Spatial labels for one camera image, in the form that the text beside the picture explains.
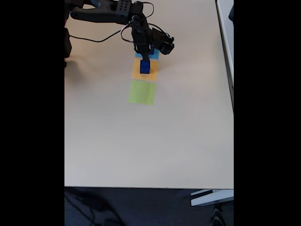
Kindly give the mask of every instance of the yellow square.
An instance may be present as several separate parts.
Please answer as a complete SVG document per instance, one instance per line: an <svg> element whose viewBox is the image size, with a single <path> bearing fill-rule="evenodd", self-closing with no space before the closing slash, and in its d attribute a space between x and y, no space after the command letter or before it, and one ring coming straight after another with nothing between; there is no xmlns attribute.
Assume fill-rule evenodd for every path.
<svg viewBox="0 0 301 226"><path fill-rule="evenodd" d="M150 73L140 74L140 60L135 58L133 66L132 79L140 79L145 81L157 81L158 60L150 60Z"/></svg>

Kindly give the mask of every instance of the dark floor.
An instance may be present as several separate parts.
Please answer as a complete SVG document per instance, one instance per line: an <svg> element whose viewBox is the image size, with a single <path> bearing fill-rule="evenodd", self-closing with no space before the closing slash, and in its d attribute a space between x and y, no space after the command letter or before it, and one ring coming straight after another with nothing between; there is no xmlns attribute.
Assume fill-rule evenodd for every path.
<svg viewBox="0 0 301 226"><path fill-rule="evenodd" d="M80 188L93 192L110 202L126 226L209 226L213 205L192 207L190 193L196 190L138 189L138 188ZM89 208L81 205L72 195L67 197L84 213L91 216ZM233 226L233 201L221 203L226 226ZM110 213L95 212L96 223L101 223ZM85 219L65 199L65 225L89 226Z"/></svg>

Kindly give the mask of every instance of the robotic arm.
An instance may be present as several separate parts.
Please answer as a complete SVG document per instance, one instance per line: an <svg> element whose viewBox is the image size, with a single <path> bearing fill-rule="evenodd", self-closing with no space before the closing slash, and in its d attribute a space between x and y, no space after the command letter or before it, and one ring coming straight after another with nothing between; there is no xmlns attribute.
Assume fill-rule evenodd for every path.
<svg viewBox="0 0 301 226"><path fill-rule="evenodd" d="M95 8L83 9L83 5L92 5ZM143 11L143 3L131 0L65 0L65 24L70 16L76 20L94 23L117 23L132 27L134 50L141 54L143 61L148 62L153 48L162 54L169 54L174 48L174 38L153 28L150 29ZM70 56L71 43L68 29L65 28L65 58Z"/></svg>

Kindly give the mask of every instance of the table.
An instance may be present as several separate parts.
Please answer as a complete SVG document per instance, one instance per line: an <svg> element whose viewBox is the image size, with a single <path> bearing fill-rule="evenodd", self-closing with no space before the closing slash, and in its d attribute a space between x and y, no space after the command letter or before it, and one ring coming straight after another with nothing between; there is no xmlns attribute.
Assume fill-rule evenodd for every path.
<svg viewBox="0 0 301 226"><path fill-rule="evenodd" d="M233 189L234 115L215 1L151 2L148 22L175 39L159 56L154 105L128 103L131 43L119 34L102 43L71 38L64 184ZM122 25L70 18L66 27L101 40Z"/></svg>

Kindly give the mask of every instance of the colored paper square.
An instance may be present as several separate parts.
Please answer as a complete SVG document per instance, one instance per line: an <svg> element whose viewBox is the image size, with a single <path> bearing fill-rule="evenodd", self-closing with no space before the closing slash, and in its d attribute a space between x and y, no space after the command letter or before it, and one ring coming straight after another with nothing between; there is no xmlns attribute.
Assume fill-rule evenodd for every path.
<svg viewBox="0 0 301 226"><path fill-rule="evenodd" d="M132 80L128 101L130 103L154 105L156 84Z"/></svg>
<svg viewBox="0 0 301 226"><path fill-rule="evenodd" d="M154 54L150 54L150 59L155 59L155 60L159 60L159 53L160 51L158 49L155 49L154 50ZM138 53L135 53L135 57L137 58L142 58L142 55L141 54L138 54Z"/></svg>
<svg viewBox="0 0 301 226"><path fill-rule="evenodd" d="M157 81L158 61L151 60L150 65L151 66L150 66L149 74L140 73L140 59L136 58L134 60L132 79L140 79L145 81Z"/></svg>

